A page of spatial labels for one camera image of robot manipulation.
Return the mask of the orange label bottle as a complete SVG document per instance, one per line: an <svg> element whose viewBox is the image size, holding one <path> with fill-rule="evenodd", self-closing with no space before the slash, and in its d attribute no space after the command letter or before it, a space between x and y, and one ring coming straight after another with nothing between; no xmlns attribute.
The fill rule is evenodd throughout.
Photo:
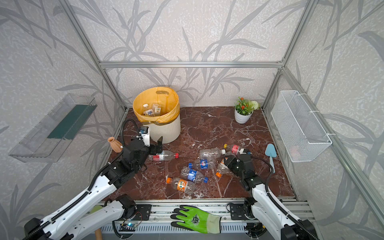
<svg viewBox="0 0 384 240"><path fill-rule="evenodd" d="M222 160L217 166L216 176L220 179L223 175L232 175L231 170L224 164Z"/></svg>

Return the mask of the clear bottle red white label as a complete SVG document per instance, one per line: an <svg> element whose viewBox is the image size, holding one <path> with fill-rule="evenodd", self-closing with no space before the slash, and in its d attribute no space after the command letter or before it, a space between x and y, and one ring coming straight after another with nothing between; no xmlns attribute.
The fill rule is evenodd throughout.
<svg viewBox="0 0 384 240"><path fill-rule="evenodd" d="M167 150L164 150L157 155L149 155L149 160L155 161L155 162L171 161L173 159L178 159L178 158L179 158L178 153L173 153Z"/></svg>

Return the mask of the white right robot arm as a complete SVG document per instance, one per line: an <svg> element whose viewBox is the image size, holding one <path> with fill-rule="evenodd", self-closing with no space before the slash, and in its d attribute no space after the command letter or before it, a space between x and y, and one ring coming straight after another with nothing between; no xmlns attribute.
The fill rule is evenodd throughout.
<svg viewBox="0 0 384 240"><path fill-rule="evenodd" d="M249 220L258 220L257 232L265 231L276 240L316 240L315 227L308 220L301 220L292 214L270 191L269 180L262 180L254 171L254 159L248 149L237 145L224 145L225 157L222 164L239 177L245 190L251 192L246 198L241 214ZM205 212L197 207L181 205L171 215L174 228L195 231L202 234L221 233L222 217Z"/></svg>

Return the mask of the tall clear white label bottle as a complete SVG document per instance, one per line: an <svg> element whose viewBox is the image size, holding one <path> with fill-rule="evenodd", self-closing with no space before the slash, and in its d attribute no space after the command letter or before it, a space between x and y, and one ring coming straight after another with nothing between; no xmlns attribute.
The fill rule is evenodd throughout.
<svg viewBox="0 0 384 240"><path fill-rule="evenodd" d="M143 104L143 116L148 116L148 117L154 117L154 111L152 108L150 108L149 104Z"/></svg>

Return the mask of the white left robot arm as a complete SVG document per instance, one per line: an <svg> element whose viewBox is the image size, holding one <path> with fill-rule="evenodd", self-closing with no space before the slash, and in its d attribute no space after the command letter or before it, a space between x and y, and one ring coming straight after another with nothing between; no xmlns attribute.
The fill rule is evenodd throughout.
<svg viewBox="0 0 384 240"><path fill-rule="evenodd" d="M90 185L64 206L43 219L33 218L25 226L26 240L80 240L109 222L129 219L137 213L134 200L121 195L109 205L88 214L101 201L132 179L150 155L163 150L163 139L150 144L144 137L131 140L122 152L102 167Z"/></svg>

